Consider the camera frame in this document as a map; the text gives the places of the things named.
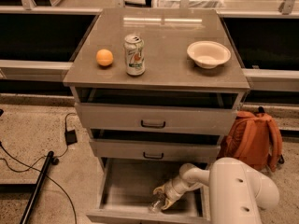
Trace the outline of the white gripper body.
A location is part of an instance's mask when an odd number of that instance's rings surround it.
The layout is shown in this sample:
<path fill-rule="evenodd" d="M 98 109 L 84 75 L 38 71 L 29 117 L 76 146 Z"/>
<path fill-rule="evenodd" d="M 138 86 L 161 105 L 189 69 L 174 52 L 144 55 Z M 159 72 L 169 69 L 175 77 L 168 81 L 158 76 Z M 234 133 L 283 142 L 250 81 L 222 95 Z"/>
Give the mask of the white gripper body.
<path fill-rule="evenodd" d="M 167 199 L 171 202 L 179 200 L 188 189 L 189 186 L 187 185 L 187 182 L 179 176 L 170 179 L 164 184 L 164 193 Z"/>

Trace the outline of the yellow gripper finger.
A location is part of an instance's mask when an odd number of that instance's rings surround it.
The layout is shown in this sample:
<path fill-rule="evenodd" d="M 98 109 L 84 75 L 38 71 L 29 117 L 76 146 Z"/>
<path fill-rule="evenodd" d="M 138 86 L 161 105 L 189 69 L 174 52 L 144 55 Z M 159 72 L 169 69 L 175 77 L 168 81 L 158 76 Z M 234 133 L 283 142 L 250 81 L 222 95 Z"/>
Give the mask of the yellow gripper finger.
<path fill-rule="evenodd" d="M 175 201 L 169 200 L 168 198 L 166 198 L 164 201 L 164 205 L 162 206 L 162 210 L 166 210 L 166 209 L 170 208 L 174 203 L 175 203 Z"/>
<path fill-rule="evenodd" d="M 165 187 L 164 185 L 157 187 L 156 189 L 154 189 L 153 194 L 156 195 L 158 193 L 162 193 L 165 194 Z"/>

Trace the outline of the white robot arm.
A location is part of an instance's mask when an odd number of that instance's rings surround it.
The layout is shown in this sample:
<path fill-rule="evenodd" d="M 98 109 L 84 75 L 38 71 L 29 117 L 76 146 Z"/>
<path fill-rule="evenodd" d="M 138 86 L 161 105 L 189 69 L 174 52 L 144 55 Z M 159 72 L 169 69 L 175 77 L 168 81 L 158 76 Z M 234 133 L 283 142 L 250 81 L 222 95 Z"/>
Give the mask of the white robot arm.
<path fill-rule="evenodd" d="M 268 176 L 234 158 L 221 158 L 203 170 L 183 164 L 178 175 L 156 188 L 150 210 L 171 207 L 185 193 L 209 187 L 211 224 L 262 224 L 259 211 L 278 205 L 277 185 Z"/>

